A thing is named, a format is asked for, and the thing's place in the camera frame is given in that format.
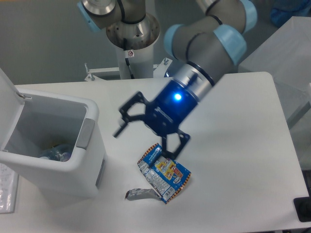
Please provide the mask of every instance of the trash bin lid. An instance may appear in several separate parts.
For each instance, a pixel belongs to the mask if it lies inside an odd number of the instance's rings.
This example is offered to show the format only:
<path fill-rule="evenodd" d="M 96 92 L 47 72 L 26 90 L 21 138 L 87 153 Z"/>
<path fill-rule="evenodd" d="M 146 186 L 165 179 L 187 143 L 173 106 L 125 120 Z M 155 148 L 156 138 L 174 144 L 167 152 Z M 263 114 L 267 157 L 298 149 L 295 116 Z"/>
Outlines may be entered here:
<path fill-rule="evenodd" d="M 9 141 L 24 103 L 23 95 L 0 68 L 0 151 Z"/>

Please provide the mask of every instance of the plastic bottle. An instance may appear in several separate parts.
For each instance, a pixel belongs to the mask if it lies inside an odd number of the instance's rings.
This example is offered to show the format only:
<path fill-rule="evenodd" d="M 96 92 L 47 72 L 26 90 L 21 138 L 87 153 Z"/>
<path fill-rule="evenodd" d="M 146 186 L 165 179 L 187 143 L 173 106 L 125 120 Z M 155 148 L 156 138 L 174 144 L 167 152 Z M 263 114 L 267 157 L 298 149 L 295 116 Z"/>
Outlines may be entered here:
<path fill-rule="evenodd" d="M 73 145 L 60 144 L 56 147 L 42 151 L 42 153 L 39 155 L 39 158 L 66 162 L 70 159 L 72 151 Z"/>
<path fill-rule="evenodd" d="M 274 25 L 281 27 L 292 16 L 306 16 L 311 8 L 311 0 L 275 0 L 270 12 Z"/>

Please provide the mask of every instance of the robotic arm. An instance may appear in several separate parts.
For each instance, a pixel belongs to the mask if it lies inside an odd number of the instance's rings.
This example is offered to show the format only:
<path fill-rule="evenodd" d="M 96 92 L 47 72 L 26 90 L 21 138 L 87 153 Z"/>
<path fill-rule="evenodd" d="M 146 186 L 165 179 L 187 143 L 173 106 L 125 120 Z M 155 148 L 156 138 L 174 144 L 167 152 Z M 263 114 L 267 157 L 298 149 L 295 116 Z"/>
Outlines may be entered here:
<path fill-rule="evenodd" d="M 254 5 L 248 0 L 202 0 L 207 5 L 207 17 L 189 26 L 173 25 L 165 34 L 166 51 L 186 64 L 148 102 L 137 92 L 121 108 L 124 121 L 115 133 L 117 137 L 131 121 L 142 120 L 162 138 L 163 156 L 175 159 L 190 136 L 179 129 L 219 79 L 236 65 L 246 51 L 240 33 L 251 29 L 257 21 Z M 128 110 L 136 103 L 145 104 L 145 114 L 130 116 Z M 177 133 L 180 145 L 167 151 L 167 135 Z"/>

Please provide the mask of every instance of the blue snack wrapper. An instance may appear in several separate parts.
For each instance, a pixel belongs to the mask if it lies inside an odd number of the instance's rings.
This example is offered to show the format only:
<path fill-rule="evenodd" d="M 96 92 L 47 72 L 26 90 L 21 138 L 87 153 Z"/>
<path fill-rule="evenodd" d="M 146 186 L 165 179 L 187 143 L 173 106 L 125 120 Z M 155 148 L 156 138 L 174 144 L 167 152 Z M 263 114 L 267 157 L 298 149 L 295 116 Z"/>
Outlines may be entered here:
<path fill-rule="evenodd" d="M 147 181 L 161 195 L 166 204 L 187 184 L 191 172 L 173 159 L 161 156 L 162 147 L 156 143 L 137 162 Z"/>

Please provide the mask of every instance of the black object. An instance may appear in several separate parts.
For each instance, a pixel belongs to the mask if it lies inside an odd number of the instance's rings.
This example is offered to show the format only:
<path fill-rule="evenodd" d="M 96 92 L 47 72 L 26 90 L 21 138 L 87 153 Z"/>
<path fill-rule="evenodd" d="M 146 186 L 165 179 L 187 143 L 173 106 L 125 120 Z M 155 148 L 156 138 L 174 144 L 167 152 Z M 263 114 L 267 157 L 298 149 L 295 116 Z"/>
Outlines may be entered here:
<path fill-rule="evenodd" d="M 180 99 L 177 100 L 174 98 L 176 94 L 180 96 Z M 128 111 L 136 103 L 142 103 L 146 106 L 145 114 L 130 116 Z M 124 123 L 114 134 L 114 137 L 118 137 L 129 122 L 141 120 L 156 135 L 162 138 L 162 156 L 165 158 L 176 159 L 181 150 L 190 140 L 190 135 L 184 133 L 178 128 L 179 124 L 196 105 L 197 101 L 194 97 L 189 95 L 185 89 L 181 88 L 181 86 L 174 81 L 170 81 L 160 94 L 151 102 L 146 100 L 141 92 L 137 92 L 119 109 Z M 172 133 L 177 133 L 180 140 L 180 144 L 174 152 L 167 151 L 167 135 Z"/>
<path fill-rule="evenodd" d="M 311 222 L 311 197 L 295 198 L 294 205 L 301 222 Z"/>

